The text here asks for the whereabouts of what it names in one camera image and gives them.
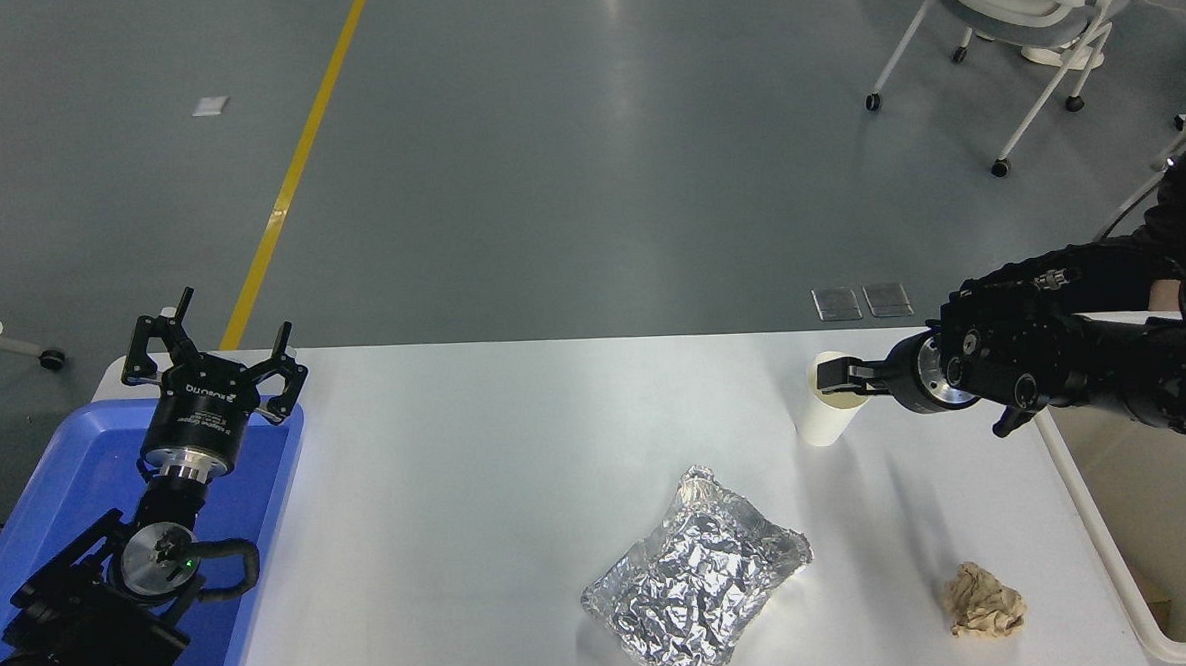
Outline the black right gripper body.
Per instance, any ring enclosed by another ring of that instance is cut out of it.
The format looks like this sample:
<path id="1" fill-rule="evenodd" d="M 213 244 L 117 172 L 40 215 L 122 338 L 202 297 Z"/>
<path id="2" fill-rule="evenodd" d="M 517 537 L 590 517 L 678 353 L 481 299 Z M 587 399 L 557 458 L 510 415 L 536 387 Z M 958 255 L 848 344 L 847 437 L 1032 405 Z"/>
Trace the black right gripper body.
<path id="1" fill-rule="evenodd" d="M 906 337 L 888 352 L 886 361 L 895 366 L 888 376 L 890 396 L 912 414 L 957 411 L 957 390 L 944 378 L 940 350 L 935 332 Z"/>

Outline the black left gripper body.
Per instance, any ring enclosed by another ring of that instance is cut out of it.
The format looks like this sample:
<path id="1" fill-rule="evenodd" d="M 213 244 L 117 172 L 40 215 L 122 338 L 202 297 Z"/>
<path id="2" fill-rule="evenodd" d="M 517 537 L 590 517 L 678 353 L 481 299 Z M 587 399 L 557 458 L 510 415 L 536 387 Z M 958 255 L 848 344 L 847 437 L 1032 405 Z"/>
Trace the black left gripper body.
<path id="1" fill-rule="evenodd" d="M 211 465 L 237 462 L 249 416 L 259 406 L 246 365 L 197 356 L 160 374 L 160 398 L 144 438 L 144 463 L 162 465 L 174 453 L 200 452 Z"/>

